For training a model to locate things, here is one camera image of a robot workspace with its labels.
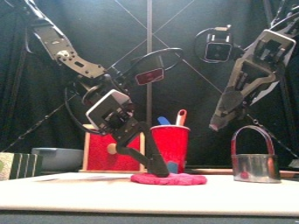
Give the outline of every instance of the metal rod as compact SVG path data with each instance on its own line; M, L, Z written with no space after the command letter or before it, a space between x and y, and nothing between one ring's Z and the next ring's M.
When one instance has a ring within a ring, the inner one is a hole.
M151 53L154 50L154 3L152 0L147 0L147 53ZM145 92L145 122L148 126L152 126L152 83L147 84Z

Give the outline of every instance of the white table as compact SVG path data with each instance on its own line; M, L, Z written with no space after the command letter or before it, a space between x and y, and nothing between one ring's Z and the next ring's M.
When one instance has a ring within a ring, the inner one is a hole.
M234 181L231 175L207 175L206 185L143 185L131 182L129 176L64 173L1 181L0 210L9 214L44 211L288 217L294 221L288 223L299 222L299 182L246 183Z

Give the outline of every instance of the black backdrop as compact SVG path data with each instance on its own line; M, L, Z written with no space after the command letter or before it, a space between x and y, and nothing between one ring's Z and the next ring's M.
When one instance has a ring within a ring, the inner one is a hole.
M111 75L115 75L112 65L125 71L131 59L145 54L145 0L36 0L36 4L69 38L79 56L101 64ZM278 1L271 1L271 7L275 11ZM63 104L63 89L73 72L51 60L5 1L0 3L0 17L0 144L4 150ZM154 84L152 125L158 124L158 116L166 116L174 123L179 109L187 109L186 126L191 128L187 165L230 165L230 139L236 129L251 124L251 121L234 121L220 132L214 132L208 125L220 92L227 86L234 61L203 63L192 53L192 41L202 30L231 25L235 43L247 47L267 28L263 1L154 0L150 25L154 30L152 50L180 47L184 51L184 62L167 73L164 80ZM25 37L31 52L24 49ZM294 70L287 74L295 81L296 61L294 59ZM292 84L287 82L290 91L294 91L291 96L299 89L292 79L287 80ZM250 113L298 152L298 133L290 132L294 118L290 120L290 114L286 113L290 105L286 105L283 92L278 87L254 105ZM135 118L144 120L145 87L131 89L131 97L136 107ZM291 98L292 104L298 105L298 100ZM71 100L71 107L76 117L87 123L87 108L80 104L80 98ZM29 152L32 147L83 149L83 145L84 133L63 107L8 151ZM243 146L254 152L264 151L266 148L260 146L259 136L246 140ZM292 157L276 143L275 152L280 165L288 165Z

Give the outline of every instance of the red plastic cup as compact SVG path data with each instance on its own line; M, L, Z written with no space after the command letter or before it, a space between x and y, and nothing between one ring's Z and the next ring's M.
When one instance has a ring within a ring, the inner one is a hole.
M154 126L151 131L170 172L182 173L184 171L191 130L179 125L159 125Z

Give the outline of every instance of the red box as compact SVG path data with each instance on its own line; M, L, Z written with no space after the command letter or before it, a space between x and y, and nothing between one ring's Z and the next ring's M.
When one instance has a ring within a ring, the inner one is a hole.
M83 171L84 172L143 172L144 166L128 155L111 153L108 148L116 144L111 135L85 134ZM144 135L140 134L128 147L145 154Z

